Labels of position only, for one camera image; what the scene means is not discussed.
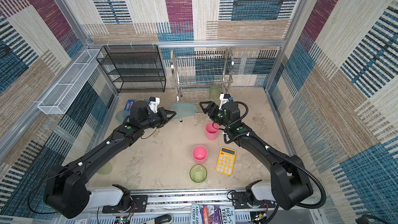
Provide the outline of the green translucent cup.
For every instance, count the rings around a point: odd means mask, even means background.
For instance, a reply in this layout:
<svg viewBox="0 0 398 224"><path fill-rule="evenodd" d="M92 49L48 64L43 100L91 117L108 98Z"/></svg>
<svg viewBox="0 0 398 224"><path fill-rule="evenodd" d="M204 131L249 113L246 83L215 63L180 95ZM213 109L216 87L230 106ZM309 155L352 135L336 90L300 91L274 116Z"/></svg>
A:
<svg viewBox="0 0 398 224"><path fill-rule="evenodd" d="M196 164L190 169L189 175L193 182L202 183L207 178L207 169L203 165Z"/></svg>
<svg viewBox="0 0 398 224"><path fill-rule="evenodd" d="M209 99L214 102L220 101L220 95L221 95L221 85L211 84L209 88Z"/></svg>

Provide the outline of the silver wire dish rack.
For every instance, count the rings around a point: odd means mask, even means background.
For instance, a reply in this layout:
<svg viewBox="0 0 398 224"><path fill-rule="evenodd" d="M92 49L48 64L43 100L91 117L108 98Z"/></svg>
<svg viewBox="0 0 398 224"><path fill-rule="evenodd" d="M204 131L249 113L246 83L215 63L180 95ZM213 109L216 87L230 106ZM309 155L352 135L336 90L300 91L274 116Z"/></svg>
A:
<svg viewBox="0 0 398 224"><path fill-rule="evenodd" d="M234 56L230 48L209 54L177 56L171 51L172 85L177 103L192 103L200 112L199 103L210 101L211 84L221 85L228 93L233 83Z"/></svg>

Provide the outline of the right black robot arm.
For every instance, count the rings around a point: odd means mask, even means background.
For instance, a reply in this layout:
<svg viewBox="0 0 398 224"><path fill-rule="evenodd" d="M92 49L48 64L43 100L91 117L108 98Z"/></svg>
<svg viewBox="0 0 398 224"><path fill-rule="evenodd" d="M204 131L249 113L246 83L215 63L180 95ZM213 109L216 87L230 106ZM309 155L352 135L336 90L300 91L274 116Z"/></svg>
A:
<svg viewBox="0 0 398 224"><path fill-rule="evenodd" d="M262 140L243 119L248 106L230 101L219 107L213 101L200 102L204 114L223 126L224 143L236 143L254 155L271 174L271 193L284 210L294 206L317 209L326 203L326 191L321 182L307 169L302 160L273 148Z"/></svg>

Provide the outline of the blue picture book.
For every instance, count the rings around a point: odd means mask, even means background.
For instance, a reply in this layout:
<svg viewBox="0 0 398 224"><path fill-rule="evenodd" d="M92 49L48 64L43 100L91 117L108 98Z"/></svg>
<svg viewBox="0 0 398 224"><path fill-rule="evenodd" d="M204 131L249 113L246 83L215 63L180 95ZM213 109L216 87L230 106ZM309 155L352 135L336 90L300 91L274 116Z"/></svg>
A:
<svg viewBox="0 0 398 224"><path fill-rule="evenodd" d="M127 100L124 110L130 112L135 100Z"/></svg>

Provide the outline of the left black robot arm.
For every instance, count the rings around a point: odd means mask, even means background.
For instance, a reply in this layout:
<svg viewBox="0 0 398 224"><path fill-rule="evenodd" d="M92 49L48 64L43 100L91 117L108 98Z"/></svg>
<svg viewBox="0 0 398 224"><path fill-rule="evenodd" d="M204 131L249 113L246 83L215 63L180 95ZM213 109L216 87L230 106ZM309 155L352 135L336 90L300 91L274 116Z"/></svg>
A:
<svg viewBox="0 0 398 224"><path fill-rule="evenodd" d="M147 129L160 129L170 122L176 112L158 107L155 97L137 101L130 115L111 135L82 157L65 166L55 165L44 180L43 202L55 213L66 218L79 215L93 198L93 190L86 187L91 177L114 156L139 140Z"/></svg>

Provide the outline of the green translucent cup front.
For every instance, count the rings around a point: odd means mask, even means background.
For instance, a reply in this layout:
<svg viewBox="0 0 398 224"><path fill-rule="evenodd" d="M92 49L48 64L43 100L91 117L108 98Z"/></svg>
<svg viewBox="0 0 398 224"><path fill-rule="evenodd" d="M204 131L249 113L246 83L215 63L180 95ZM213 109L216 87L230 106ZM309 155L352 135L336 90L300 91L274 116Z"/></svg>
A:
<svg viewBox="0 0 398 224"><path fill-rule="evenodd" d="M207 169L203 165L196 164L190 169L189 175L193 182L202 183L207 178Z"/></svg>

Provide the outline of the teal translucent cup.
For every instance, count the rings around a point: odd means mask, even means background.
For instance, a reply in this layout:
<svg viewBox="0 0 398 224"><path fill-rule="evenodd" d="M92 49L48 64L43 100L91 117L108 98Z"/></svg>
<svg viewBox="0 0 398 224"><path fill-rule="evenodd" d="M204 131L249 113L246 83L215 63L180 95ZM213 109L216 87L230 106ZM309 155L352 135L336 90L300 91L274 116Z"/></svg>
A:
<svg viewBox="0 0 398 224"><path fill-rule="evenodd" d="M182 119L197 113L197 106L192 103L173 103L171 111L176 112L174 119Z"/></svg>

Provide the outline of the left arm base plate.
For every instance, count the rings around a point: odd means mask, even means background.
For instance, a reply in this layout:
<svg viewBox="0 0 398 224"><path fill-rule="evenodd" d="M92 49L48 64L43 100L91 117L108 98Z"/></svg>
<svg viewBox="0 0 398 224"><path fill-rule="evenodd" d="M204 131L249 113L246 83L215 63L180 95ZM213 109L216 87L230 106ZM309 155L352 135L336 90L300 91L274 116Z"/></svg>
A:
<svg viewBox="0 0 398 224"><path fill-rule="evenodd" d="M114 206L104 206L103 214L143 213L147 207L147 195L123 196L120 202Z"/></svg>

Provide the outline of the purple treehouse book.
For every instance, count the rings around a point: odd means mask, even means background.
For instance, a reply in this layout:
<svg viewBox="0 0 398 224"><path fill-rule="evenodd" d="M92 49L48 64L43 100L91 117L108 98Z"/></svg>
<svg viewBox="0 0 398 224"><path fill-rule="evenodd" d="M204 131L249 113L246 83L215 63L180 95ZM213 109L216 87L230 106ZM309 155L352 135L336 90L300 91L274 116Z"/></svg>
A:
<svg viewBox="0 0 398 224"><path fill-rule="evenodd" d="M236 224L233 206L192 204L190 224Z"/></svg>

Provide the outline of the pink cup near rack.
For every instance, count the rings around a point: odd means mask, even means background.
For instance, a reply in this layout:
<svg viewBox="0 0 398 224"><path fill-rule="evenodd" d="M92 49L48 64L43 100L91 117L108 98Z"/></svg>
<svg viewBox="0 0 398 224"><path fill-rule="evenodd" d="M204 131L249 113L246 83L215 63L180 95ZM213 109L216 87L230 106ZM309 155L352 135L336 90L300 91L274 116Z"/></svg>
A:
<svg viewBox="0 0 398 224"><path fill-rule="evenodd" d="M215 140L218 137L219 128L220 128L219 124L214 122L209 122L205 127L206 137L210 141Z"/></svg>

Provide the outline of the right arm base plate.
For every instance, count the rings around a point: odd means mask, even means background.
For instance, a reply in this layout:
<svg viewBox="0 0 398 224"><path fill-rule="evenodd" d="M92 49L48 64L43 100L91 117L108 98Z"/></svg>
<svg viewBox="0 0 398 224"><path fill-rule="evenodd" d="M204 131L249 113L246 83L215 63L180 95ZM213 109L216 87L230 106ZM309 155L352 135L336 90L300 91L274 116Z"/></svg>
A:
<svg viewBox="0 0 398 224"><path fill-rule="evenodd" d="M276 202L273 200L258 200L253 194L248 192L231 190L227 193L227 198L232 202L235 209L267 209L275 208Z"/></svg>

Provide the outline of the pink cup centre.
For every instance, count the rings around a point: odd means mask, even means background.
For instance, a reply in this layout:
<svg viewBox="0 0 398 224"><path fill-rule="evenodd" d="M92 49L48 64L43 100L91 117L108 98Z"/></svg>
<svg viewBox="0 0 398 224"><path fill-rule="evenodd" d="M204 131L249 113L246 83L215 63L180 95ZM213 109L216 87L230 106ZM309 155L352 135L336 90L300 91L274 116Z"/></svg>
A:
<svg viewBox="0 0 398 224"><path fill-rule="evenodd" d="M196 162L196 164L201 164L203 165L207 159L208 156L208 150L205 146L198 145L193 148L192 150L192 156Z"/></svg>

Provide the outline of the black mesh shelf rack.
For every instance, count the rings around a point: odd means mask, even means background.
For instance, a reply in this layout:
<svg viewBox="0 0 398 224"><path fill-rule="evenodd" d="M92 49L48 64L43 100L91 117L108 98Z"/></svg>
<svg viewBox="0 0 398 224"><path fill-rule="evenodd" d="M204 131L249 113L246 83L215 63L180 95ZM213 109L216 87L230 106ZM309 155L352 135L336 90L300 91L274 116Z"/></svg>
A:
<svg viewBox="0 0 398 224"><path fill-rule="evenodd" d="M156 45L106 45L96 60L117 93L165 91L165 69Z"/></svg>

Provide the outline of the yellow calculator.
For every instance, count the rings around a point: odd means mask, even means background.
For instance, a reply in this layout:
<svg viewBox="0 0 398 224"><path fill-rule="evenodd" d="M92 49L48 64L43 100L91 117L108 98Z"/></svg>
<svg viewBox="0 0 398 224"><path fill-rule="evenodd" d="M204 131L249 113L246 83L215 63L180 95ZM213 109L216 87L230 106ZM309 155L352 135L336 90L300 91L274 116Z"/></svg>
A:
<svg viewBox="0 0 398 224"><path fill-rule="evenodd" d="M227 176L232 175L234 169L234 163L236 160L235 158L236 158L235 150L226 147L221 147L217 160L216 171L218 173Z"/></svg>

